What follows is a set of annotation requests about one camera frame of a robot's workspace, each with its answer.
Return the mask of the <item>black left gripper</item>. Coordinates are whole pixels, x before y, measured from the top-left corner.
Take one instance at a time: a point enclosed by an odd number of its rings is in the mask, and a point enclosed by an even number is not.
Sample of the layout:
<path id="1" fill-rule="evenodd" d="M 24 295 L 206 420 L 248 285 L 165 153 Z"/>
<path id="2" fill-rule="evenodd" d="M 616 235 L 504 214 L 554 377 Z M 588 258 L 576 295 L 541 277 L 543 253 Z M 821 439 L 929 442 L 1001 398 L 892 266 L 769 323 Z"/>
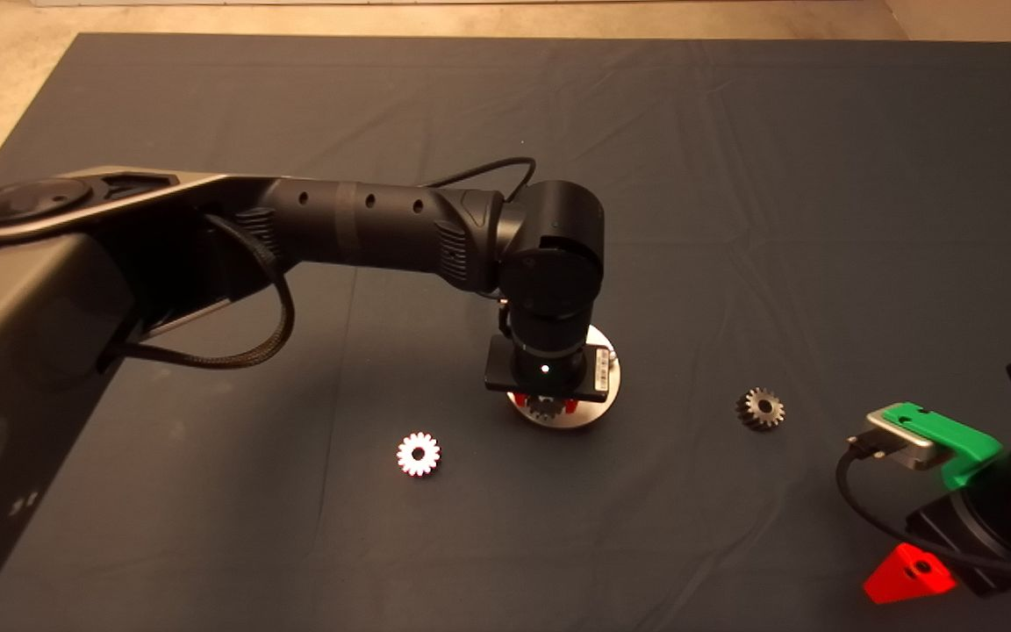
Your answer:
<path id="1" fill-rule="evenodd" d="M 491 339 L 484 372 L 490 391 L 512 392 L 518 411 L 530 397 L 562 399 L 559 413 L 572 415 L 578 401 L 602 403 L 613 395 L 613 350 L 585 343 L 559 357 L 541 357 L 503 335 Z"/>

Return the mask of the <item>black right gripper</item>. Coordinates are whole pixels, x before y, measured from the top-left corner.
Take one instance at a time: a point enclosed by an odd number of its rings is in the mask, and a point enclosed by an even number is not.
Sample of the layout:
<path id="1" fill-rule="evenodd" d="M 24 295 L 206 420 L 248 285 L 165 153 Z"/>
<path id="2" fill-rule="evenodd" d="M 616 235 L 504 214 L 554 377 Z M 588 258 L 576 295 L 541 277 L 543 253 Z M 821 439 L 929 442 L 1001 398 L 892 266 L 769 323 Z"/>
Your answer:
<path id="1" fill-rule="evenodd" d="M 955 491 L 930 501 L 904 521 L 907 532 L 991 563 L 1011 564 L 1011 492 Z M 874 604 L 924 599 L 954 591 L 957 580 L 939 557 L 902 542 L 863 583 Z"/>

